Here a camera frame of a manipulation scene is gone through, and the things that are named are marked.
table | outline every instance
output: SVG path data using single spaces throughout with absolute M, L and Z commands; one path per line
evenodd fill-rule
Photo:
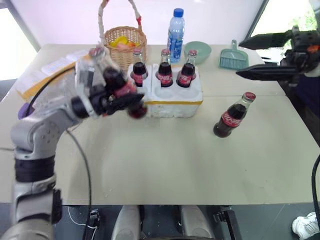
M 42 57 L 40 52 L 26 74 L 85 47 L 45 46 Z M 206 95 L 204 85 L 204 101 L 192 118 L 134 120 L 117 112 L 112 117 L 87 119 L 73 131 L 89 159 L 93 204 L 312 201 L 311 170 L 320 150 L 289 99 L 281 94 L 258 94 L 240 127 L 230 137 L 218 138 L 212 132 L 215 122 L 241 93 Z M 2 147 L 12 147 L 10 129 L 22 103 L 13 89 L 0 103 L 5 113 L 0 119 L 5 126 L 0 128 Z M 84 163 L 66 134 L 58 143 L 55 160 L 63 203 L 87 204 Z M 0 165 L 0 202 L 10 202 L 7 183 L 14 178 L 13 154 L 0 152 Z
M 31 66 L 22 76 L 29 74 L 42 66 L 49 64 L 69 53 L 89 49 L 95 45 L 69 45 L 69 44 L 48 44 L 42 47 L 32 62 Z M 161 58 L 161 50 L 164 45 L 148 45 L 147 64 L 158 63 Z M 244 92 L 251 91 L 257 96 L 285 96 L 285 92 L 276 81 L 253 81 L 235 74 L 235 70 L 219 68 L 219 58 L 222 49 L 229 48 L 229 45 L 211 45 L 210 57 L 198 66 L 202 91 L 204 96 L 241 96 Z M 239 47 L 249 56 L 249 65 L 263 64 L 263 60 L 256 51 Z

red label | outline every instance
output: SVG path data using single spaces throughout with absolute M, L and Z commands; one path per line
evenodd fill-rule
M 131 78 L 134 80 L 136 84 L 142 84 L 142 82 L 147 78 L 148 74 L 137 75 L 134 72 L 131 73 Z
M 165 85 L 172 82 L 172 74 L 171 73 L 170 73 L 170 75 L 161 75 L 157 72 L 156 77 L 160 80 L 160 82 L 162 84 L 165 84 Z
M 232 128 L 238 127 L 242 121 L 241 119 L 235 119 L 232 116 L 230 116 L 228 111 L 222 114 L 221 118 L 226 125 Z
M 186 76 L 179 73 L 178 82 L 182 85 L 189 85 L 193 76 Z
M 136 86 L 133 85 L 132 81 L 131 80 L 128 80 L 128 82 L 126 83 L 126 85 L 124 85 L 122 88 L 114 91 L 113 95 L 116 97 L 116 98 L 119 98 L 123 95 L 126 95 L 128 93 L 136 93 L 137 92 L 137 89 L 136 89 Z

green dustpan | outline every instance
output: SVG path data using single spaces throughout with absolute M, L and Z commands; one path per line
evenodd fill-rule
M 237 41 L 232 40 L 232 49 L 223 49 L 219 66 L 225 69 L 245 69 L 249 67 L 249 57 L 244 51 L 237 50 Z

white wall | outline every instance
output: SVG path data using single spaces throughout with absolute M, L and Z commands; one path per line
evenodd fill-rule
M 11 0 L 40 45 L 95 44 L 101 0 Z M 242 41 L 262 0 L 135 0 L 149 44 L 166 44 L 174 8 L 184 9 L 184 42 L 229 44 Z M 137 26 L 127 0 L 110 0 L 105 30 Z

water bottle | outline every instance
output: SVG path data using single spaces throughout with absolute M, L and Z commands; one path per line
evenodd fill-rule
M 168 31 L 167 48 L 171 52 L 171 63 L 178 63 L 181 57 L 182 42 L 185 33 L 185 20 L 183 18 L 184 10 L 176 8 L 173 11 L 173 18 L 171 18 Z

